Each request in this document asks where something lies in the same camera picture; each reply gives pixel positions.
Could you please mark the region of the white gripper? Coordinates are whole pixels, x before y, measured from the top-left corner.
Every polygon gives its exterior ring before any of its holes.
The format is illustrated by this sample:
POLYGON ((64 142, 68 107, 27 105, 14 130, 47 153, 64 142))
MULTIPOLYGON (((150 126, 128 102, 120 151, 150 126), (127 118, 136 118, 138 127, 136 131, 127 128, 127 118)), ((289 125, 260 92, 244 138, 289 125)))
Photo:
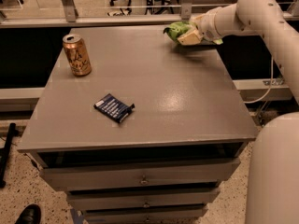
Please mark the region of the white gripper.
POLYGON ((196 29, 190 30, 178 38, 178 42, 183 46, 193 46, 200 44, 204 38, 207 41, 221 39, 215 23, 215 18, 221 7, 216 7, 204 14, 193 15, 192 22, 196 24, 196 29))

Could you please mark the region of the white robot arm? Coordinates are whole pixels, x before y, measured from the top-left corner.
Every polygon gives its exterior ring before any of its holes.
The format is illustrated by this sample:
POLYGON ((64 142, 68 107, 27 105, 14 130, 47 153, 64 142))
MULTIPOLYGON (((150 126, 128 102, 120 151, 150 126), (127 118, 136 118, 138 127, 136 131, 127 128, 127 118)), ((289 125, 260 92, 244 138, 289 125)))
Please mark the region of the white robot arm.
MULTIPOLYGON (((258 35, 293 97, 299 99, 299 34, 276 0, 237 0, 193 15, 182 45, 227 35, 258 35)), ((281 115, 259 132, 251 153, 245 224, 299 224, 299 113, 281 115)))

